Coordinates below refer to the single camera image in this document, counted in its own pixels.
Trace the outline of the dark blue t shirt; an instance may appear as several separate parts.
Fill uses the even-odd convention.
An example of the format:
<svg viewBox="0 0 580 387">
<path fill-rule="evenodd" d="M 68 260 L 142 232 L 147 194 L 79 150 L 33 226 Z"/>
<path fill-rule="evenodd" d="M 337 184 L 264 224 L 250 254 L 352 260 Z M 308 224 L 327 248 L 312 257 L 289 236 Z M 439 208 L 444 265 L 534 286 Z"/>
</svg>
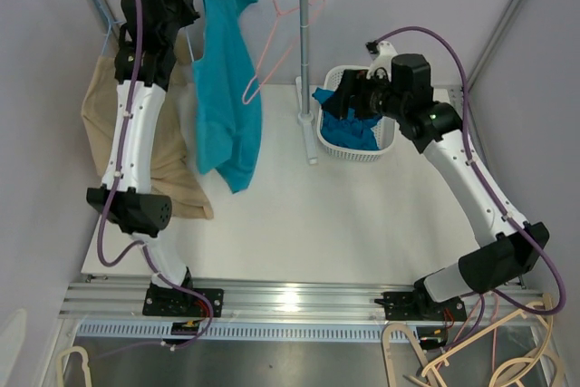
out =
<svg viewBox="0 0 580 387">
<path fill-rule="evenodd" d="M 354 116 L 354 109 L 350 109 L 348 117 L 339 120 L 323 111 L 322 136 L 327 142 L 337 147 L 377 151 L 379 147 L 372 129 L 381 119 L 380 116 L 358 119 Z"/>
</svg>

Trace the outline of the teal t shirt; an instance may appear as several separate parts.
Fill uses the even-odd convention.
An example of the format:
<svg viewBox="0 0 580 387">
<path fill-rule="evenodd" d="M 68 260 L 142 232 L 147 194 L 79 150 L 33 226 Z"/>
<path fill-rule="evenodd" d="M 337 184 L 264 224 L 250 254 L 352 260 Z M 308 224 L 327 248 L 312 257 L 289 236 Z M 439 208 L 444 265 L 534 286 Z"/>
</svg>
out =
<svg viewBox="0 0 580 387">
<path fill-rule="evenodd" d="M 249 187 L 262 139 L 261 96 L 239 25 L 256 2 L 203 0 L 204 51 L 193 66 L 198 171 L 216 170 L 233 193 Z"/>
</svg>

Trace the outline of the beige tank top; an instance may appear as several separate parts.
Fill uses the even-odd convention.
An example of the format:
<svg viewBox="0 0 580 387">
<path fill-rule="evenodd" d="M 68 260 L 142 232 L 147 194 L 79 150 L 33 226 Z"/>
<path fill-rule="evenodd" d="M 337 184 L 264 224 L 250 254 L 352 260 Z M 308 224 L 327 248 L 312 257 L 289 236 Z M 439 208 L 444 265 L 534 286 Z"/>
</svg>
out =
<svg viewBox="0 0 580 387">
<path fill-rule="evenodd" d="M 213 209 L 194 173 L 188 169 L 187 146 L 181 133 L 176 99 L 187 89 L 183 69 L 192 65 L 186 38 L 180 35 L 174 53 L 177 62 L 170 76 L 169 92 L 162 104 L 152 149 L 152 192 L 171 198 L 172 215 L 187 219 L 212 219 Z M 116 118 L 117 81 L 114 59 L 98 57 L 85 94 L 81 116 L 97 174 L 109 163 Z"/>
</svg>

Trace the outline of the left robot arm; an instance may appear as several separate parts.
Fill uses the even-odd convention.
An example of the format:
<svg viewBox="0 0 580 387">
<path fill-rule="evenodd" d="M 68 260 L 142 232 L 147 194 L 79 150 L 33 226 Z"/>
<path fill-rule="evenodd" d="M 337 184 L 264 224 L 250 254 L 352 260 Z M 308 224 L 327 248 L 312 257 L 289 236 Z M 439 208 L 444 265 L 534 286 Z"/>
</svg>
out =
<svg viewBox="0 0 580 387">
<path fill-rule="evenodd" d="M 161 234 L 169 225 L 169 196 L 151 186 L 151 157 L 157 122 L 176 64 L 179 30 L 199 17 L 193 0 L 121 0 L 125 22 L 114 58 L 117 110 L 110 162 L 87 202 L 103 221 L 131 238 L 152 273 L 143 305 L 149 316 L 208 318 L 210 303 L 197 293 L 189 268 Z"/>
</svg>

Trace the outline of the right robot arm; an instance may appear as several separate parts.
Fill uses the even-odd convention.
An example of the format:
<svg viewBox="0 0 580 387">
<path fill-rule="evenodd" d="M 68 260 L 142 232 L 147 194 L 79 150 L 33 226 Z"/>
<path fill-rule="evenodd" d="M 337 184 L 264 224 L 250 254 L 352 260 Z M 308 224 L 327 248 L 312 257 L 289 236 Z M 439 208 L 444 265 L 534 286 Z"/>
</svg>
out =
<svg viewBox="0 0 580 387">
<path fill-rule="evenodd" d="M 412 307 L 430 319 L 467 294 L 483 295 L 530 271 L 549 239 L 506 198 L 486 169 L 457 111 L 434 97 L 431 68 L 417 53 L 395 54 L 389 67 L 346 68 L 321 106 L 335 120 L 389 118 L 438 171 L 459 202 L 478 249 L 417 280 Z"/>
</svg>

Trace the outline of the white perforated plastic basket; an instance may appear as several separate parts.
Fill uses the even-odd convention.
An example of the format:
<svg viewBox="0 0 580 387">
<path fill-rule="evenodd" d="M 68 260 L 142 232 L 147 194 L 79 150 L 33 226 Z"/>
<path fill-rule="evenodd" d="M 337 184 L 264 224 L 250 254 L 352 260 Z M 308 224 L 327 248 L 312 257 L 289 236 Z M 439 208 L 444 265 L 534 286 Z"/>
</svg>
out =
<svg viewBox="0 0 580 387">
<path fill-rule="evenodd" d="M 356 120 L 354 109 L 348 111 L 346 120 L 338 121 L 322 107 L 322 102 L 335 92 L 345 71 L 365 73 L 367 67 L 339 65 L 332 68 L 321 89 L 312 97 L 319 102 L 316 134 L 324 151 L 332 157 L 357 162 L 374 162 L 385 155 L 395 143 L 395 126 L 388 118 Z"/>
</svg>

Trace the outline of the beige wooden hangers pile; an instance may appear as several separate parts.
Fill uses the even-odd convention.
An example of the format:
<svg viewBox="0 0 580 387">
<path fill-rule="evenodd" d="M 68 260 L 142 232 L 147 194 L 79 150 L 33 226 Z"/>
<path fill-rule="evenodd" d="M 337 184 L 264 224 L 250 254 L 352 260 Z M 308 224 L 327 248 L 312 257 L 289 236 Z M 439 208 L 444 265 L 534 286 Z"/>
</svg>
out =
<svg viewBox="0 0 580 387">
<path fill-rule="evenodd" d="M 420 340 L 415 337 L 410 327 L 406 324 L 387 322 L 381 330 L 382 358 L 384 361 L 387 384 L 397 384 L 396 369 L 392 358 L 391 338 L 394 334 L 402 334 L 419 363 L 419 371 L 416 375 L 406 374 L 404 378 L 415 386 L 445 386 L 446 380 L 441 375 L 442 367 L 450 366 L 450 359 L 456 354 L 490 336 L 491 346 L 486 356 L 490 361 L 491 375 L 488 380 L 489 386 L 523 386 L 524 378 L 543 361 L 551 365 L 552 375 L 548 380 L 550 386 L 566 386 L 566 368 L 559 354 L 551 348 L 552 333 L 554 330 L 554 317 L 547 311 L 553 307 L 552 297 L 549 294 L 542 295 L 540 301 L 535 301 L 518 308 L 502 318 L 498 318 L 499 298 L 495 298 L 494 311 L 490 317 L 491 324 L 477 331 L 471 328 L 464 337 L 457 336 L 448 347 L 440 351 L 440 356 L 429 360 L 426 352 L 422 350 Z M 498 362 L 498 330 L 505 324 L 517 319 L 534 317 L 536 322 L 543 328 L 540 334 L 542 342 L 529 350 L 526 354 Z"/>
</svg>

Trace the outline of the aluminium corner frame post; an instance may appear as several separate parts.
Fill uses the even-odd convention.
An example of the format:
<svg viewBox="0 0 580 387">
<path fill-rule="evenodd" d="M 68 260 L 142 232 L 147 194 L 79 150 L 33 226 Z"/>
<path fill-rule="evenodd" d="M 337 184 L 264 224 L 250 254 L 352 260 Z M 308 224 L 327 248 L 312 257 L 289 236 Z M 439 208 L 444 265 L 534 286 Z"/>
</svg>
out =
<svg viewBox="0 0 580 387">
<path fill-rule="evenodd" d="M 473 89 L 478 79 L 482 76 L 483 72 L 492 61 L 495 52 L 500 46 L 500 43 L 508 34 L 512 24 L 516 21 L 517 16 L 525 2 L 526 0 L 507 0 L 499 18 L 493 26 L 490 35 L 484 43 L 474 66 L 467 76 L 467 83 L 465 88 L 468 91 Z"/>
</svg>

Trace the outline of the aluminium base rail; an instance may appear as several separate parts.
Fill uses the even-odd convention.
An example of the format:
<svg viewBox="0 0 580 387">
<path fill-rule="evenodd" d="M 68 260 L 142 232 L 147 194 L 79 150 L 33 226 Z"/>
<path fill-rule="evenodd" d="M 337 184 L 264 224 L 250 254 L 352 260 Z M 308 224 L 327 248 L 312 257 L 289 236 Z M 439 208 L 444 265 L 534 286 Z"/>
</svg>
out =
<svg viewBox="0 0 580 387">
<path fill-rule="evenodd" d="M 209 320 L 199 305 L 163 309 L 147 277 L 86 276 L 69 284 L 59 316 L 76 320 L 79 336 L 185 343 L 206 340 L 377 343 L 390 322 L 411 330 L 459 327 L 475 321 L 478 299 L 466 297 L 445 312 L 422 318 L 404 286 L 198 280 L 214 306 Z"/>
</svg>

